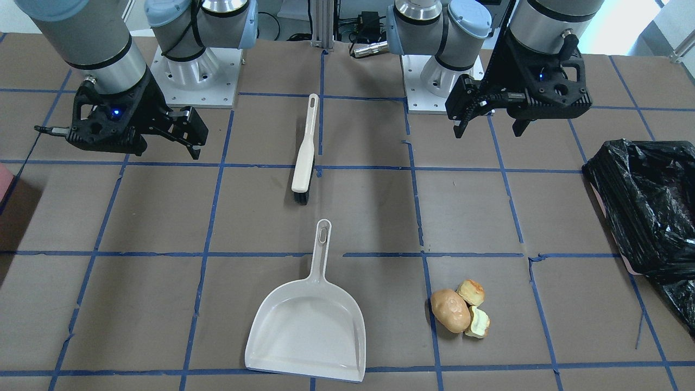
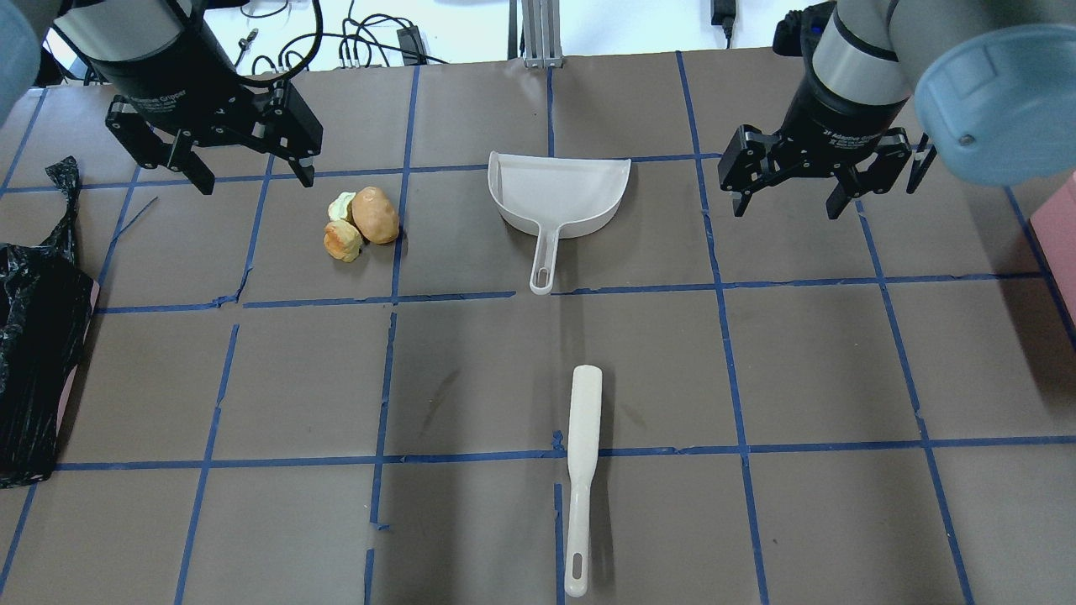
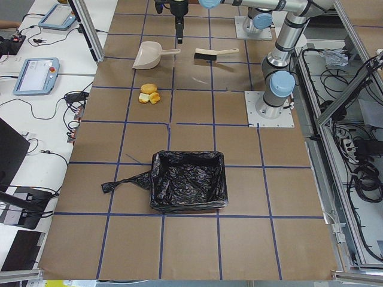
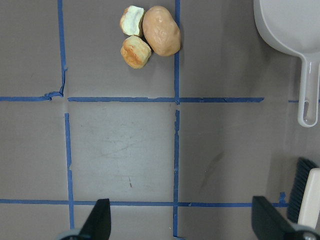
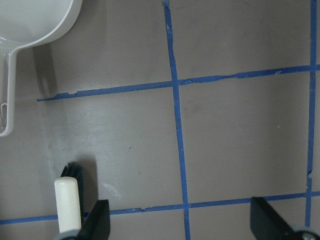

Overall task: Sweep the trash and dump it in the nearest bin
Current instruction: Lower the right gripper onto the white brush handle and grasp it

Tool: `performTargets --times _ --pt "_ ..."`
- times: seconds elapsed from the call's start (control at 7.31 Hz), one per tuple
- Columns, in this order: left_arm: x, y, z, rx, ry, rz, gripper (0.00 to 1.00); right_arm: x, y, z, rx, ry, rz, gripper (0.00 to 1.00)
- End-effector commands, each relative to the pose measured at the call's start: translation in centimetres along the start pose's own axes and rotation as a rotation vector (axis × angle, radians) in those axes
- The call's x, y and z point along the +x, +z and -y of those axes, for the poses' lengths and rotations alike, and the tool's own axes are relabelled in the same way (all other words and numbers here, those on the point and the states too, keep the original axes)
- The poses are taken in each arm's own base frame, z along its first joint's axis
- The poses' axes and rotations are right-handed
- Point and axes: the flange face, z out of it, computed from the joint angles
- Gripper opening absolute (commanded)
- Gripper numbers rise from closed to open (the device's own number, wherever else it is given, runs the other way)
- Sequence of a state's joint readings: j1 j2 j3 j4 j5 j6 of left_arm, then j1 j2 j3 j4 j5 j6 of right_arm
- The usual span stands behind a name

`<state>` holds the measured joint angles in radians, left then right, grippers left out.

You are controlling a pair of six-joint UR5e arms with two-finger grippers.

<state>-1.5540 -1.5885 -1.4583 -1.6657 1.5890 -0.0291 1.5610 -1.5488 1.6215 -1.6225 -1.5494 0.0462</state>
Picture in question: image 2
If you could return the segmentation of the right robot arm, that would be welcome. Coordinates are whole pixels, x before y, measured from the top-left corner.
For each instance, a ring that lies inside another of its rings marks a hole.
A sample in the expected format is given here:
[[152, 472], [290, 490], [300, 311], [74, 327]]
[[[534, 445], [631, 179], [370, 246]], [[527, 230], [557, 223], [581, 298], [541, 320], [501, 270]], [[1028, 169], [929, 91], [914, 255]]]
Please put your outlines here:
[[981, 187], [1073, 168], [1072, 1], [824, 1], [777, 24], [773, 53], [804, 72], [775, 133], [742, 125], [718, 175], [742, 217], [761, 189], [834, 179], [854, 199], [907, 192], [931, 164]]

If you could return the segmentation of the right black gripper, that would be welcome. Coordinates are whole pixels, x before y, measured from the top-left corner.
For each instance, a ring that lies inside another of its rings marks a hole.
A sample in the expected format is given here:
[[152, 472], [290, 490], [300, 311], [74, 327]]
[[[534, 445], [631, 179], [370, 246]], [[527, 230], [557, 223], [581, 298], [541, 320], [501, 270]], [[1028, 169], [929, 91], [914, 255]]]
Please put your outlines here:
[[837, 180], [825, 203], [831, 221], [858, 197], [890, 191], [907, 164], [912, 167], [907, 191], [914, 192], [936, 160], [936, 149], [928, 133], [911, 145], [906, 131], [893, 126], [903, 105], [863, 105], [799, 88], [775, 133], [739, 126], [718, 167], [721, 188], [733, 192], [734, 217], [744, 217], [758, 192], [792, 177]]

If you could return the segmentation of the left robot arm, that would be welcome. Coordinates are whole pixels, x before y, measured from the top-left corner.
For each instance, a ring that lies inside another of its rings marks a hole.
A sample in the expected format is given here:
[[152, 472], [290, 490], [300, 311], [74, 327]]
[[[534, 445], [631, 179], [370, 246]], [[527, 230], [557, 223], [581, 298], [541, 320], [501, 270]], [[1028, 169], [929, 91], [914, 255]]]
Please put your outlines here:
[[204, 195], [197, 147], [242, 145], [287, 161], [305, 187], [324, 128], [293, 85], [297, 69], [240, 76], [204, 23], [203, 1], [4, 1], [3, 116], [37, 78], [53, 29], [115, 87], [105, 126], [132, 160], [181, 173]]

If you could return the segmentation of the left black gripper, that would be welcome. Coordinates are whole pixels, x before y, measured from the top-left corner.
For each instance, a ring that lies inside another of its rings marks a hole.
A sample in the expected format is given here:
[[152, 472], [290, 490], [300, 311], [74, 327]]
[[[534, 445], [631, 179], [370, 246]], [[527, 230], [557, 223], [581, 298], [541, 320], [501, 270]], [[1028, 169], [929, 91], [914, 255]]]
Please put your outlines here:
[[242, 145], [277, 156], [311, 188], [324, 138], [323, 125], [288, 79], [260, 92], [224, 76], [139, 96], [121, 93], [108, 108], [105, 127], [134, 161], [185, 175], [206, 196], [215, 187], [215, 175], [197, 147]]

